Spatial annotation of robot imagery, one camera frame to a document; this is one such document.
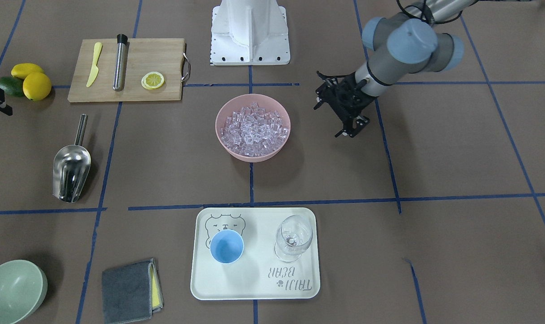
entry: yellow knife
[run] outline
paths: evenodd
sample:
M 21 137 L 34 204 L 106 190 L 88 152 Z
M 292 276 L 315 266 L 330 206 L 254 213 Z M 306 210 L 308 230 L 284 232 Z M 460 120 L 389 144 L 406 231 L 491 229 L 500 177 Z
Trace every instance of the yellow knife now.
M 94 82 L 94 80 L 96 79 L 96 75 L 98 74 L 98 67 L 96 66 L 96 62 L 98 62 L 98 56 L 100 56 L 100 51 L 102 49 L 102 43 L 97 42 L 94 44 L 93 63 L 91 65 L 91 74 L 89 74 L 89 80 L 87 81 L 87 88 L 91 86 L 92 82 Z

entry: folded cloth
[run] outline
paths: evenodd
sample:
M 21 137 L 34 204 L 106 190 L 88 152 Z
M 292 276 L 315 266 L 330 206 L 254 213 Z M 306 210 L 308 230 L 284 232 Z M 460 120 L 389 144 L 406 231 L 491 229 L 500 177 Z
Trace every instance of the folded cloth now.
M 154 306 L 153 286 L 156 287 Z M 163 307 L 158 288 L 154 259 L 103 271 L 105 324 L 124 324 L 151 318 L 154 311 Z

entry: cartoon bear face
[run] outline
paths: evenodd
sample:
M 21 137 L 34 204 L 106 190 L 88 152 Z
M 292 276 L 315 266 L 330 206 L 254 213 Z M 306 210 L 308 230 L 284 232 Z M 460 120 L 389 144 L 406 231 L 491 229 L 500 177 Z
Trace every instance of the cartoon bear face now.
M 221 214 L 219 216 L 210 215 L 210 218 L 205 222 L 205 229 L 207 233 L 206 246 L 210 248 L 210 242 L 213 239 L 215 234 L 219 233 L 221 230 L 235 230 L 237 233 L 242 235 L 242 231 L 246 226 L 246 222 L 238 215 L 237 217 L 232 216 L 231 214 Z

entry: glass base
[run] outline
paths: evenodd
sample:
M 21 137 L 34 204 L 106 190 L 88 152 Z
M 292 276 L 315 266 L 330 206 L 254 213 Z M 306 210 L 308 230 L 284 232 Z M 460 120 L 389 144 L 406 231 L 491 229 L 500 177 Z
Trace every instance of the glass base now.
M 298 260 L 301 257 L 301 254 L 299 254 L 297 256 L 289 256 L 288 254 L 284 254 L 281 251 L 277 251 L 277 244 L 276 243 L 274 244 L 273 250 L 274 250 L 275 256 L 277 256 L 277 258 L 279 260 L 281 260 L 282 262 L 291 263 L 291 262 L 294 262 L 294 261 Z

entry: wine glass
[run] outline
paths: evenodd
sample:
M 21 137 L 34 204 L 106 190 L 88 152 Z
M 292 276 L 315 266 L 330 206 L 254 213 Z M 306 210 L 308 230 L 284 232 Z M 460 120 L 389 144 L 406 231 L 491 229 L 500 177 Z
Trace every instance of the wine glass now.
M 292 215 L 285 219 L 277 230 L 274 252 L 283 262 L 297 260 L 312 242 L 312 225 L 307 217 Z

